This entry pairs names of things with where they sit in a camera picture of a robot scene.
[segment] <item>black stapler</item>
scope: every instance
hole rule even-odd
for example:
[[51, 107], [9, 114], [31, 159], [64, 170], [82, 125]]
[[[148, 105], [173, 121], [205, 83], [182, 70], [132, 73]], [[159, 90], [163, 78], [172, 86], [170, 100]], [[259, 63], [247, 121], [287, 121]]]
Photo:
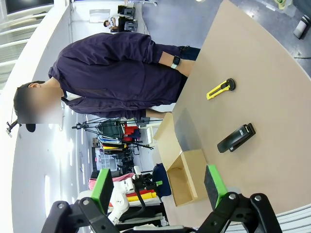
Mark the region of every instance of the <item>black stapler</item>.
[[248, 125], [242, 125], [223, 141], [217, 144], [217, 148], [220, 153], [224, 153], [227, 150], [230, 152], [235, 151], [240, 145], [246, 142], [255, 134], [254, 127], [251, 123]]

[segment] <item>red object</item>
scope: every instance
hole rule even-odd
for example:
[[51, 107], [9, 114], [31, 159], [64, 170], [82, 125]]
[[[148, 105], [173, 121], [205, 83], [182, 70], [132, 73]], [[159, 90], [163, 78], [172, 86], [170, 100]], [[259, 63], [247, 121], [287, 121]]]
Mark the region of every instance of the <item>red object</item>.
[[124, 134], [126, 135], [131, 135], [132, 133], [134, 133], [134, 130], [137, 130], [138, 127], [137, 126], [127, 126], [127, 124], [124, 124]]
[[[152, 190], [141, 190], [139, 191], [139, 193], [142, 195], [142, 194], [146, 194], [146, 193], [154, 193], [155, 191], [152, 189]], [[134, 197], [134, 196], [137, 196], [136, 193], [130, 193], [130, 194], [126, 194], [126, 197]]]

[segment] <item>desk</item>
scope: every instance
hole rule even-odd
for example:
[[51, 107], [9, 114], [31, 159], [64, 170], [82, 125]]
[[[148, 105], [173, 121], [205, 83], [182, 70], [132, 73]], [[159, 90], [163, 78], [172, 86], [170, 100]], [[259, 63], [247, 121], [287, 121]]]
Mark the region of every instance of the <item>desk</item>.
[[[207, 100], [207, 92], [228, 78], [236, 90]], [[307, 205], [310, 90], [310, 78], [288, 52], [224, 0], [173, 110], [176, 136], [183, 150], [201, 148], [227, 186], [246, 197], [266, 194], [276, 214]], [[218, 152], [220, 141], [250, 122], [256, 135], [233, 153]], [[182, 219], [195, 226], [210, 211], [208, 201], [167, 206], [169, 216], [177, 215], [171, 224], [185, 224]]]

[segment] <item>yellow box cutter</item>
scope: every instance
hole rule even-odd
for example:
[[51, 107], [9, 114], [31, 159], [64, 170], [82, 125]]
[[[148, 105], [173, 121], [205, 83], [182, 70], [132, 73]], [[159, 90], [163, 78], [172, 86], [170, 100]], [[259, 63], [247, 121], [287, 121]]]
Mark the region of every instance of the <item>yellow box cutter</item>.
[[219, 95], [220, 93], [224, 91], [233, 91], [235, 89], [235, 82], [233, 79], [227, 79], [223, 83], [219, 84], [217, 87], [212, 89], [210, 92], [206, 94], [206, 98], [209, 100], [211, 98], [214, 98], [216, 95]]

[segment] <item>cardboard box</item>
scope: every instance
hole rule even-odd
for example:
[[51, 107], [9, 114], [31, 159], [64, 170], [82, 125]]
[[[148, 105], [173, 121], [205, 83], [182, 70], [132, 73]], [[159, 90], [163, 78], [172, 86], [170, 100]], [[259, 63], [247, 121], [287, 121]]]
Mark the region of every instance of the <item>cardboard box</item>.
[[204, 154], [202, 150], [181, 150], [171, 113], [165, 115], [154, 139], [168, 174], [175, 205], [206, 198], [204, 176], [207, 162]]

